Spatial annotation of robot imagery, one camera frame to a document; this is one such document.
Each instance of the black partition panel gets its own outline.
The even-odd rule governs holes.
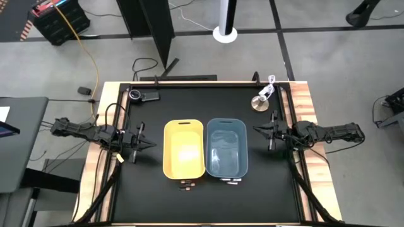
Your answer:
[[[139,0],[117,0],[116,2],[131,38],[151,35]]]
[[[167,67],[171,39],[174,38],[168,0],[138,0],[141,4],[151,35],[160,54],[164,68]]]
[[[130,37],[152,35],[164,68],[174,38],[168,0],[117,0]]]
[[[268,141],[253,130],[270,121],[270,113],[283,113],[280,92],[270,98],[270,109],[257,113],[251,98],[262,86],[210,85],[170,88],[138,86],[140,92],[158,91],[161,100],[128,104],[132,131],[146,124],[144,134],[157,143],[137,155],[137,163],[124,162],[114,189],[110,220],[114,223],[294,223],[299,222],[300,198],[288,163],[270,156]],[[205,173],[192,190],[179,190],[178,180],[162,170],[163,130],[174,119],[198,119],[206,127],[214,118],[234,118],[247,127],[249,169],[239,185],[227,185]],[[285,149],[283,143],[278,149]]]

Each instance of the table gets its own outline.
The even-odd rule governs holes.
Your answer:
[[[119,94],[119,88],[121,83],[132,83],[132,84],[153,84],[154,82],[106,82],[104,84],[104,88],[102,91],[102,96],[100,100],[100,105],[98,107],[98,114],[100,117],[98,118],[98,124],[104,124],[104,116],[105,116],[105,109],[110,103],[116,102]],[[183,81],[183,82],[170,82],[164,81],[160,83],[255,83],[254,81]],[[314,112],[314,107],[312,104],[309,87],[307,82],[289,82],[290,83],[290,90],[292,94],[292,100],[294,104],[294,111],[297,117],[297,120],[309,120],[311,122],[317,122],[316,114]],[[292,119],[290,111],[288,110],[289,102],[286,98],[286,95],[283,96],[283,105],[285,107],[285,113],[287,116],[287,121],[291,125]],[[126,99],[122,100],[122,106],[126,105]],[[111,124],[114,120],[114,110],[110,109],[107,113],[107,121],[108,124]],[[123,118],[118,119],[118,127],[121,127],[123,123]],[[314,147],[315,150],[319,151],[321,154],[325,155],[324,148],[321,144],[317,144]],[[90,207],[92,203],[92,195],[93,189],[95,189],[95,195],[98,194],[100,190],[100,184],[102,181],[102,175],[104,173],[104,163],[106,159],[106,152],[101,153],[101,150],[98,145],[91,144],[88,150],[88,154],[86,157],[86,164],[84,168],[84,172],[81,178],[81,185],[80,185],[80,205],[77,207],[77,216],[76,219],[80,218],[84,212]],[[98,156],[100,157],[100,163],[98,169],[97,160]],[[309,174],[309,179],[312,187],[312,191],[320,200],[322,205],[328,210],[328,212],[334,216],[336,219],[341,219],[340,210],[338,207],[338,201],[336,199],[335,190],[331,178],[330,170],[324,160],[316,156],[315,153],[312,151],[305,152],[305,158],[307,162],[307,170]],[[111,163],[112,166],[115,165],[115,159],[112,159]],[[309,210],[309,203],[307,198],[305,197],[302,190],[300,190],[302,195],[302,201],[304,205],[304,213],[306,220],[311,220],[310,218],[310,210]],[[109,208],[109,201],[110,201],[110,192],[104,199],[104,203],[102,204],[102,212],[100,213],[100,221],[106,221],[108,216],[108,208]]]
[[[0,193],[20,187],[38,187],[77,193],[78,181],[27,168],[48,99],[0,98],[0,106],[10,107],[6,123],[19,135],[0,138]]]

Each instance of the metal frame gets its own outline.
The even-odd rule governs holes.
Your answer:
[[[118,99],[117,99],[117,103],[122,103],[122,99],[123,94],[125,91],[127,91],[128,89],[132,88],[132,87],[142,87],[142,88],[184,88],[184,87],[227,87],[227,86],[231,86],[231,87],[260,87],[260,86],[264,86],[268,83],[261,83],[259,80],[257,80],[256,83],[162,83],[159,84],[158,81],[156,81],[154,84],[121,84],[119,87],[119,95],[118,95]],[[283,98],[282,98],[282,92],[281,92],[281,88],[283,88],[288,96],[288,102],[289,102],[289,108],[290,108],[290,114],[292,116],[292,120],[295,119],[296,120],[296,115],[295,115],[295,111],[294,111],[294,106],[293,106],[293,102],[291,102],[291,91],[290,91],[290,85],[289,83],[276,83],[275,84],[277,93],[278,93],[278,97],[279,97],[279,102],[280,102],[280,109],[281,109],[281,116],[283,120],[286,120],[286,116],[285,116],[285,107],[283,106]],[[126,110],[129,111],[130,109],[130,102],[126,102]],[[119,109],[117,108],[116,110],[116,114],[114,117],[114,125],[116,126],[117,124],[117,120],[119,119]],[[124,124],[127,121],[126,116],[124,115]],[[308,172],[307,172],[307,166],[306,166],[306,160],[304,157],[304,154],[302,154],[302,157],[300,157],[301,161],[301,165],[302,165],[302,169],[305,169],[306,171],[303,172],[303,176],[307,181],[307,184],[310,186],[310,180],[308,179]],[[105,173],[109,173],[110,170],[110,160],[106,161],[106,166],[104,169],[104,175],[107,175]],[[103,177],[102,179],[102,185],[105,185],[107,181],[107,177]],[[297,182],[293,179],[292,180],[293,183],[293,188],[294,188],[294,197],[295,197],[295,201],[296,201],[296,207],[297,207],[297,214],[299,217],[299,221],[304,221],[305,220],[305,216],[304,216],[304,208],[303,208],[303,203],[302,203],[302,197],[300,194],[300,188],[299,185],[297,184]],[[116,206],[116,196],[117,196],[117,187],[119,183],[115,183],[112,186],[112,193],[111,193],[111,197],[110,197],[110,201],[109,201],[109,208],[108,208],[108,215],[107,215],[107,221],[111,222],[114,216],[114,208]],[[99,213],[98,216],[96,216],[96,220],[95,221],[100,221],[99,217],[100,217],[100,213],[101,213],[101,209],[98,209],[97,214]]]

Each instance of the power cord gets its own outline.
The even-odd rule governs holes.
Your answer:
[[[93,93],[91,95],[91,99],[94,99],[95,93],[97,91],[98,88],[98,81],[99,81],[99,77],[100,77],[100,72],[98,70],[98,66],[97,63],[95,63],[95,60],[93,58],[93,56],[89,53],[89,51],[85,48],[85,46],[82,44],[82,42],[80,41],[80,37],[78,36],[78,34],[76,33],[76,31],[74,30],[73,26],[71,26],[69,20],[65,17],[65,15],[62,13],[62,11],[56,6],[54,0],[50,0],[50,2],[52,3],[53,7],[55,7],[55,9],[57,10],[57,12],[61,15],[61,17],[65,20],[66,24],[69,26],[70,30],[73,32],[73,34],[75,35],[80,47],[84,50],[84,52],[86,52],[86,54],[90,57],[90,59],[92,60],[94,67],[95,67],[95,71],[96,71],[96,82],[95,82],[95,87],[93,89]],[[95,119],[94,116],[94,106],[91,103],[90,104],[90,110],[91,110],[91,115],[93,116],[93,118]]]
[[[182,4],[182,5],[170,8],[170,10],[177,9],[177,8],[180,8],[180,7],[183,7],[183,6],[188,6],[188,5],[192,4],[193,2],[195,2],[195,0],[192,0],[189,3],[186,3],[186,4]]]
[[[58,157],[60,157],[60,156],[63,155],[63,154],[66,154],[67,152],[73,150],[74,148],[76,148],[76,147],[78,147],[78,146],[80,146],[80,145],[84,145],[86,142],[87,142],[87,141],[82,141],[82,142],[80,142],[80,143],[74,145],[73,147],[71,147],[71,148],[69,148],[69,149],[63,151],[62,153],[58,154],[58,155],[56,156],[56,158],[53,159],[53,161],[51,161],[51,162],[49,162],[48,164],[45,165],[45,167],[42,169],[42,171],[43,171],[43,172],[46,172],[46,169],[48,168],[48,166],[50,166],[51,164],[53,164],[53,162],[55,162]]]
[[[387,97],[389,97],[389,95],[384,95],[384,96],[382,96],[382,97],[377,98],[377,99],[374,101],[373,106],[372,106],[372,121],[373,121],[373,124],[375,124],[377,128],[379,128],[379,124],[382,123],[382,122],[384,122],[386,119],[384,119],[384,120],[374,120],[374,106],[376,105],[376,102],[377,102],[377,101],[379,101],[379,100],[382,99],[382,98],[387,98]],[[403,105],[403,104],[400,104],[400,103],[395,103],[395,105],[399,105],[399,106],[401,106],[401,107],[404,107],[404,105]]]
[[[364,143],[364,142],[365,142],[365,135],[364,135],[364,140],[362,140],[361,142],[359,142],[359,143],[357,143],[357,144],[355,144],[355,145],[353,145],[353,146],[349,146],[349,147],[347,147],[347,148],[342,148],[342,149],[337,149],[337,150],[335,150],[335,151],[328,151],[328,152],[326,152],[326,154],[332,154],[332,153],[339,152],[339,151],[343,151],[343,150],[346,150],[346,149],[351,149],[351,148],[354,148],[354,147],[356,147],[356,146],[361,145],[361,144]]]
[[[401,13],[397,14],[397,15],[393,15],[393,16],[381,16],[379,18],[371,18],[371,20],[382,20],[382,19],[386,19],[386,18],[395,18],[397,16],[401,16],[404,13],[404,10],[401,11]]]
[[[56,169],[59,165],[63,164],[65,161],[69,160],[69,158],[72,157],[74,154],[76,154],[76,153],[80,150],[80,148],[82,148],[82,147],[84,146],[84,144],[86,144],[86,143],[87,143],[87,141],[83,142],[83,143],[77,148],[76,151],[74,151],[73,153],[71,153],[67,158],[63,159],[63,161],[61,161],[60,163],[58,163],[54,168],[50,169],[50,170],[48,171],[48,173],[51,173],[51,172],[52,172],[54,169]]]
[[[129,123],[129,126],[132,125],[131,118],[129,117],[129,114],[128,114],[128,112],[126,111],[126,109],[125,109],[121,104],[118,104],[118,103],[111,103],[111,104],[109,104],[108,107],[105,109],[105,118],[104,118],[104,120],[105,120],[105,128],[107,127],[107,124],[108,124],[108,121],[107,121],[108,110],[109,110],[109,108],[110,108],[111,106],[114,106],[114,105],[117,105],[118,107],[120,107],[121,109],[124,110],[124,112],[125,112],[125,114],[126,114],[126,117],[128,118],[128,120],[126,121],[126,126],[125,126],[124,128],[125,128],[125,129],[128,129],[128,123]]]
[[[52,128],[52,126],[41,124],[42,127]]]
[[[195,22],[195,21],[193,21],[193,20],[190,20],[190,19],[186,18],[186,17],[184,16],[184,12],[182,12],[182,9],[181,9],[179,6],[176,6],[175,4],[172,4],[172,3],[169,3],[169,4],[170,4],[171,6],[173,6],[174,8],[179,9],[179,10],[181,11],[181,17],[182,17],[182,19],[184,19],[184,20],[186,20],[186,21],[189,21],[189,22],[191,22],[191,23],[194,23],[195,25],[198,25],[198,26],[200,26],[200,27],[202,27],[202,28],[204,28],[204,29],[206,29],[206,30],[208,30],[208,31],[213,31],[213,29],[207,28],[207,27],[205,27],[205,26],[203,26],[203,25],[201,25],[201,24],[199,24],[199,23],[197,23],[197,22]]]
[[[47,151],[44,151],[44,152],[42,153],[42,155],[39,156],[39,158],[35,158],[35,159],[31,159],[31,158],[30,158],[30,161],[38,161],[39,159],[41,159],[41,158],[46,154],[46,152],[47,152]]]
[[[134,67],[135,67],[135,65],[136,65],[136,63],[137,63],[138,60],[150,60],[150,61],[155,62],[155,64],[154,64],[153,66],[151,66],[151,67],[146,67],[146,68],[140,69],[140,70],[134,70]],[[132,64],[132,71],[133,71],[133,79],[132,79],[132,81],[139,81],[139,77],[138,77],[138,73],[139,73],[139,72],[146,71],[146,70],[149,70],[149,69],[153,69],[153,68],[155,68],[157,65],[158,65],[157,60],[156,60],[156,59],[152,59],[151,57],[139,57],[139,58],[135,59],[134,62],[133,62],[133,64]]]
[[[43,126],[45,126],[45,127],[52,127],[53,126],[53,124],[52,123],[50,123],[50,122],[47,122],[47,121],[41,121],[42,123],[46,123],[46,124],[49,124],[49,125],[43,125]]]
[[[84,10],[84,9],[83,9],[83,11],[86,12],[86,13],[88,13],[88,14],[90,14],[90,15],[99,16],[99,17],[103,17],[103,16],[122,17],[122,15],[115,15],[115,14],[112,14],[112,13],[107,13],[107,14],[104,14],[104,15],[96,15],[95,13],[91,13],[91,12],[89,12],[89,11],[87,11],[87,10]]]
[[[43,131],[50,131],[50,129],[41,129],[41,130],[38,131],[38,133],[43,132]]]
[[[383,121],[382,121],[382,120],[374,120],[374,106],[376,105],[376,102],[377,102],[377,101],[379,101],[379,100],[382,99],[382,98],[387,98],[387,97],[388,97],[388,95],[384,95],[384,96],[382,96],[382,97],[379,97],[379,98],[377,98],[377,99],[374,101],[374,103],[373,103],[373,107],[372,107],[372,121],[373,121],[373,124],[375,124],[377,128],[379,128],[379,124],[382,123]]]

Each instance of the black desk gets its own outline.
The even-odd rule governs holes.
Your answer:
[[[134,86],[140,92],[153,86]],[[255,84],[160,85],[161,100],[127,104],[132,131],[145,122],[146,138],[157,146],[137,154],[136,164],[124,162],[113,195],[114,223],[297,223],[297,188],[287,161],[270,156],[268,141],[253,130],[284,110],[280,87],[270,97],[270,109],[256,113],[251,99],[262,90]],[[178,190],[179,181],[162,171],[163,129],[174,119],[198,119],[204,127],[213,118],[234,118],[247,126],[249,169],[239,185],[227,185],[207,173],[195,180],[189,192]],[[285,149],[279,141],[277,149]]]
[[[10,107],[6,123],[20,134],[0,138],[0,193],[20,187],[38,187],[77,193],[79,181],[27,168],[48,98],[0,98],[0,107]]]

